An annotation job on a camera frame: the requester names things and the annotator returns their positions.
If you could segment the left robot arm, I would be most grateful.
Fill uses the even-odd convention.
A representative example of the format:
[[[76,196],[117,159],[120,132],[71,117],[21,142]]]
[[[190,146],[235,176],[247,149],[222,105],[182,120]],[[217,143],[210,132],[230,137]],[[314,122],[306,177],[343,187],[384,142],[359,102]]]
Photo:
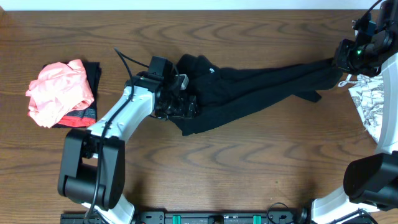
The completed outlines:
[[[85,130],[65,137],[58,193],[88,211],[75,223],[133,223],[135,207],[123,195],[125,145],[148,116],[192,118],[194,96],[187,96],[185,74],[170,79],[150,74],[125,84],[117,103]]]

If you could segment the black t-shirt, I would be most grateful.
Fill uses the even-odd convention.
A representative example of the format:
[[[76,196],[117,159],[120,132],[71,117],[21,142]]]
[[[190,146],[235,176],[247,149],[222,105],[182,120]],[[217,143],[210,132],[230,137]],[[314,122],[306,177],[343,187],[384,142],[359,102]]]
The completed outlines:
[[[205,56],[183,55],[177,63],[186,74],[187,93],[195,95],[199,112],[192,119],[171,121],[183,136],[198,134],[261,111],[291,95],[318,102],[320,90],[333,88],[343,73],[330,58],[279,68],[219,68]]]

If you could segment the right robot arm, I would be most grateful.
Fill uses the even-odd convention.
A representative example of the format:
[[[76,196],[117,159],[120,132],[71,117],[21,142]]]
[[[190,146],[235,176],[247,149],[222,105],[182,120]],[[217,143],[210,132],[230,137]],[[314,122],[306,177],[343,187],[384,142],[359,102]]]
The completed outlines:
[[[349,164],[343,185],[312,202],[302,223],[375,223],[372,212],[397,208],[397,21],[353,22],[354,41],[343,40],[335,63],[351,75],[381,75],[384,108],[373,156]]]

